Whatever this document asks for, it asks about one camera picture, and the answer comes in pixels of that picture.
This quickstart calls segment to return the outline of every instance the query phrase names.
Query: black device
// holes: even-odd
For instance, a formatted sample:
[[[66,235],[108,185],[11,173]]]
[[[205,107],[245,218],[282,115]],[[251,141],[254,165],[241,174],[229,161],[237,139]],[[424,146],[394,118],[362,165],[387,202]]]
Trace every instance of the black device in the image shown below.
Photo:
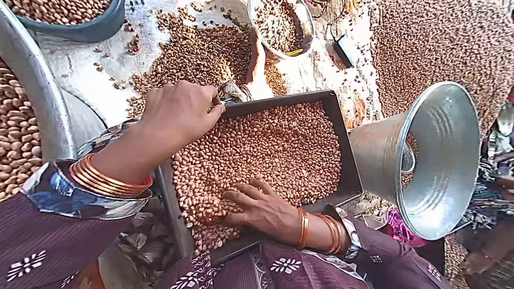
[[[355,41],[347,34],[344,34],[338,40],[334,40],[333,46],[346,68],[353,67],[361,56]]]

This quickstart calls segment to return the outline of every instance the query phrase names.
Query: floral printed sleeve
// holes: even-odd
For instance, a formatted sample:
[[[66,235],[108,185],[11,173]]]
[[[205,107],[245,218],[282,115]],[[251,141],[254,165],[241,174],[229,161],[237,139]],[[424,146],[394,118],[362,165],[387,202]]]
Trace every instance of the floral printed sleeve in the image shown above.
[[[124,126],[107,130],[81,153],[102,149]],[[73,162],[45,163],[20,193],[0,203],[0,288],[72,288],[152,195],[126,200],[87,191],[68,176]]]

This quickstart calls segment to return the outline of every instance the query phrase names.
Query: metal bowl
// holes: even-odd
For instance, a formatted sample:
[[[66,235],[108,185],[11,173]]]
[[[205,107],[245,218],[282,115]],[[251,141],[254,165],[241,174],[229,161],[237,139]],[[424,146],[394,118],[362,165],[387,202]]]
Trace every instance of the metal bowl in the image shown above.
[[[31,30],[48,33],[77,42],[95,43],[110,38],[120,30],[125,20],[125,1],[112,0],[109,7],[91,21],[77,25],[59,25],[38,22],[16,15],[23,25]]]
[[[419,155],[414,176],[402,189],[409,131]],[[437,240],[452,231],[471,199],[480,153],[479,121],[462,86],[433,84],[408,112],[361,125],[350,140],[363,188],[395,203],[413,233]]]
[[[303,51],[300,53],[289,56],[281,51],[278,51],[271,47],[271,45],[268,43],[268,41],[262,37],[262,44],[264,45],[264,48],[266,50],[266,56],[273,60],[282,60],[282,59],[293,59],[295,57],[298,57],[300,55],[308,55],[312,50],[312,42],[313,42],[313,35],[314,35],[314,22],[313,17],[310,14],[309,9],[307,8],[307,5],[303,0],[292,0],[290,3],[293,4],[293,8],[295,10],[295,15],[300,21],[300,25],[302,26],[303,30],[303,40],[302,40],[302,48]],[[257,27],[255,23],[255,19],[257,18],[256,15],[256,8],[262,5],[262,0],[248,0],[248,17],[250,18],[250,23],[252,26]]]

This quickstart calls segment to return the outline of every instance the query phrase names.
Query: metal funnel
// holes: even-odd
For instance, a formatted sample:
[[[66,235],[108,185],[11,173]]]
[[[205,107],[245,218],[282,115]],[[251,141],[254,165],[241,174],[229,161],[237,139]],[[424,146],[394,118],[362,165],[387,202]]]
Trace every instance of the metal funnel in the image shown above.
[[[409,131],[419,156],[402,190]],[[437,240],[457,225],[473,193],[480,150],[479,121],[462,86],[433,84],[408,112],[353,129],[350,142],[363,188],[396,204],[413,233]]]

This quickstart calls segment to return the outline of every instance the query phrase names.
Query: sleeve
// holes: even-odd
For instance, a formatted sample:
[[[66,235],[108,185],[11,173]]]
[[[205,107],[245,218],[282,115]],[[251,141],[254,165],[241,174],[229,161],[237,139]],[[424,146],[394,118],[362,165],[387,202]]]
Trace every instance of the sleeve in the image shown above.
[[[109,143],[102,141],[82,151]],[[45,163],[0,203],[0,288],[71,288],[151,196],[117,199],[84,190],[69,178],[73,162]]]
[[[348,252],[338,257],[361,267],[375,289],[450,288],[437,269],[411,246],[368,228],[340,208],[328,205],[324,213],[339,220],[352,241]]]

